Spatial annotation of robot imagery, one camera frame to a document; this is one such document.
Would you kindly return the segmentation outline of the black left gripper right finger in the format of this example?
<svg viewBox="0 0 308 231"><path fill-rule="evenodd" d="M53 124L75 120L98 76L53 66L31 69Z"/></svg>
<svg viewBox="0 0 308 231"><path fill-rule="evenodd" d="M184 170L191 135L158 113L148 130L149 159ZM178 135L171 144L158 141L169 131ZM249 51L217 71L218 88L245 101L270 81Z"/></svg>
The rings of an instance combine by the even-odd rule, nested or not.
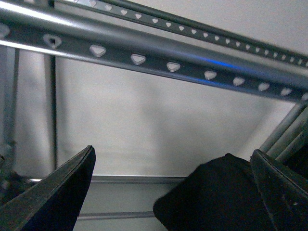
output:
<svg viewBox="0 0 308 231"><path fill-rule="evenodd" d="M274 229L306 231L308 180L260 150L254 150L250 163Z"/></svg>

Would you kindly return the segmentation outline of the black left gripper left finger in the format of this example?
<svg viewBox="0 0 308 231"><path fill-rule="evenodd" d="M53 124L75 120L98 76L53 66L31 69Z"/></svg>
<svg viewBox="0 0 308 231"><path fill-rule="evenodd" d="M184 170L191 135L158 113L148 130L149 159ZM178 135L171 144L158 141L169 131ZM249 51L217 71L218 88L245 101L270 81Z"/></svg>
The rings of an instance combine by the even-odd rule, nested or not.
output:
<svg viewBox="0 0 308 231"><path fill-rule="evenodd" d="M90 187L95 166L89 145L0 209L2 231L71 231Z"/></svg>

